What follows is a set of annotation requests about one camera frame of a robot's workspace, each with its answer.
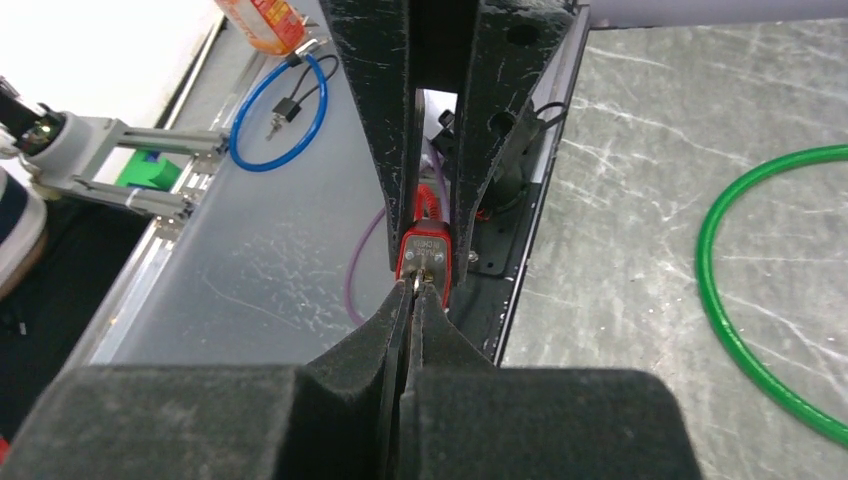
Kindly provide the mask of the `red cable lock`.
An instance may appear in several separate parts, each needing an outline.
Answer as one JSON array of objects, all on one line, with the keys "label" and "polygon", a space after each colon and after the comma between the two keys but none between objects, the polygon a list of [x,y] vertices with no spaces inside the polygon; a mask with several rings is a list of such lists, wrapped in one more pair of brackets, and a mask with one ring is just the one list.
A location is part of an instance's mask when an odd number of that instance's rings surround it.
[{"label": "red cable lock", "polygon": [[395,278],[412,279],[418,268],[426,271],[426,283],[439,294],[447,308],[452,284],[452,244],[449,225],[444,219],[439,197],[420,184],[415,196],[412,226],[400,244]]}]

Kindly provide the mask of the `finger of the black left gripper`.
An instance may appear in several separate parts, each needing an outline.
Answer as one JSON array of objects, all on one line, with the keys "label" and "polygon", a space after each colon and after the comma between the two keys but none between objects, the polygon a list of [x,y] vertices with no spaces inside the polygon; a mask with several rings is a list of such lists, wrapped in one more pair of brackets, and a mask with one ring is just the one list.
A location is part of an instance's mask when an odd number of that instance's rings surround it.
[{"label": "finger of the black left gripper", "polygon": [[372,155],[395,271],[413,221],[423,121],[412,86],[410,3],[327,0],[320,5]]},{"label": "finger of the black left gripper", "polygon": [[480,1],[458,96],[451,283],[467,276],[479,204],[551,58],[575,20],[566,1]]}]

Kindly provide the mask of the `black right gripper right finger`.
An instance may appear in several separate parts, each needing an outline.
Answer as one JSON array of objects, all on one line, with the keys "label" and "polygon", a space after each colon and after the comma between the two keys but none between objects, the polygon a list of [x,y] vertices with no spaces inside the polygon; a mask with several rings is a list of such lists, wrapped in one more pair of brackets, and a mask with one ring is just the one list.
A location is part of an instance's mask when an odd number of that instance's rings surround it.
[{"label": "black right gripper right finger", "polygon": [[432,288],[408,323],[401,479],[698,479],[678,402],[633,369],[499,368]]}]

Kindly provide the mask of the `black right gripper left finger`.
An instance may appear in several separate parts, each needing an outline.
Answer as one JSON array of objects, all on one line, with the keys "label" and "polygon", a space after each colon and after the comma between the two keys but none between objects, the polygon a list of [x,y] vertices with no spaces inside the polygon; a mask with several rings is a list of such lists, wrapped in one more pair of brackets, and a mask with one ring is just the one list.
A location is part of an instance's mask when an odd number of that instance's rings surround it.
[{"label": "black right gripper left finger", "polygon": [[305,365],[89,365],[60,376],[5,479],[394,479],[414,290]]}]

